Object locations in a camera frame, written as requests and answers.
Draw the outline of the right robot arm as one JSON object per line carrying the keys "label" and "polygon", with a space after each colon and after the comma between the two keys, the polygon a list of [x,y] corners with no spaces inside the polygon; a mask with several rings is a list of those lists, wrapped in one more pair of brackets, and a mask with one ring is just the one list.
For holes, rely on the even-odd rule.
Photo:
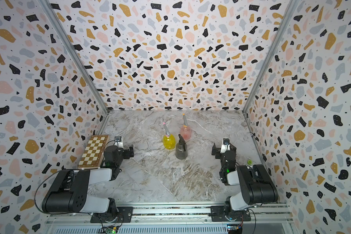
{"label": "right robot arm", "polygon": [[212,146],[212,155],[220,160],[219,177],[226,186],[240,187],[240,192],[226,199],[224,212],[229,214],[242,211],[254,205],[278,201],[278,191],[262,164],[240,165],[236,160],[237,148],[228,138],[223,139],[221,147]]}

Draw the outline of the black spray nozzle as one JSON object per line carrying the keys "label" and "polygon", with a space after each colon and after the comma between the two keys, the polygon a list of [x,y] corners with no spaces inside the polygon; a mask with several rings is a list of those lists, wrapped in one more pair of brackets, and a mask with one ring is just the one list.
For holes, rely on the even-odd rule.
{"label": "black spray nozzle", "polygon": [[183,145],[186,145],[186,142],[185,142],[183,136],[182,136],[181,134],[179,134],[178,137],[179,137],[179,142],[178,142],[178,144],[179,144],[179,145],[182,145],[182,146],[183,146]]}

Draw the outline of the grey yellow spray nozzle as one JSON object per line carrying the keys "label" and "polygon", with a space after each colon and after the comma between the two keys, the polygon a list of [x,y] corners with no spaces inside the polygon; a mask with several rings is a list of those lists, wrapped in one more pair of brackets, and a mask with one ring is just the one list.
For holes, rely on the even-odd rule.
{"label": "grey yellow spray nozzle", "polygon": [[187,121],[187,118],[186,118],[186,115],[183,113],[182,114],[182,117],[183,117],[183,121],[184,121],[184,127],[188,127],[188,121]]}

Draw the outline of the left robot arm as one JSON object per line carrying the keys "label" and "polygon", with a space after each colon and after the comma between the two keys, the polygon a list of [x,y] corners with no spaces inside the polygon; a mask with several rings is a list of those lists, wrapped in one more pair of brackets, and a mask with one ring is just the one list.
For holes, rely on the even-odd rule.
{"label": "left robot arm", "polygon": [[95,213],[115,218],[119,212],[115,200],[88,195],[88,188],[91,185],[115,180],[121,172],[120,166],[123,160],[133,156],[133,145],[128,149],[110,145],[104,150],[103,167],[58,171],[38,210],[44,214]]}

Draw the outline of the grey pink spray nozzle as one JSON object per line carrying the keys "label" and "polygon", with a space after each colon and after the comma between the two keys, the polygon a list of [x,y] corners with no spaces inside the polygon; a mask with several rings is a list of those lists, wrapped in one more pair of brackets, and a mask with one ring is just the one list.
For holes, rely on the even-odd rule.
{"label": "grey pink spray nozzle", "polygon": [[171,135],[171,133],[170,133],[170,131],[169,131],[169,129],[168,129],[168,127],[167,127],[167,125],[166,125],[165,122],[163,123],[163,127],[164,127],[164,129],[165,129],[165,135],[166,135],[167,137],[169,137],[169,136]]}

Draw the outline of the pink transparent spray bottle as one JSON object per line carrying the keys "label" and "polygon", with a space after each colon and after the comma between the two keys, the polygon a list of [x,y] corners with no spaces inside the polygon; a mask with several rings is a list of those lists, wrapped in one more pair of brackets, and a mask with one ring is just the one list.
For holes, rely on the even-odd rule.
{"label": "pink transparent spray bottle", "polygon": [[185,141],[188,141],[192,136],[192,129],[190,126],[183,125],[180,129],[180,134]]}

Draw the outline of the yellow spray bottle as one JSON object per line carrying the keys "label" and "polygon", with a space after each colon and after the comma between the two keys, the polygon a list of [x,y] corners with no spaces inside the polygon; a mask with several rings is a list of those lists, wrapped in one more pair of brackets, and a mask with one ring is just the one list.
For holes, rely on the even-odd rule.
{"label": "yellow spray bottle", "polygon": [[176,140],[174,135],[164,135],[162,139],[163,145],[168,150],[173,150],[176,147]]}

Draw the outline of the dark smoky spray bottle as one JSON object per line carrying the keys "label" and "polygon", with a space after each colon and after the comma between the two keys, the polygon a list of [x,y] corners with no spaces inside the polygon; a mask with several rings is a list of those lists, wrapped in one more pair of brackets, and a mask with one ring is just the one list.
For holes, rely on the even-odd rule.
{"label": "dark smoky spray bottle", "polygon": [[179,160],[184,160],[188,157],[188,148],[186,144],[180,144],[178,143],[175,147],[176,149],[176,158]]}

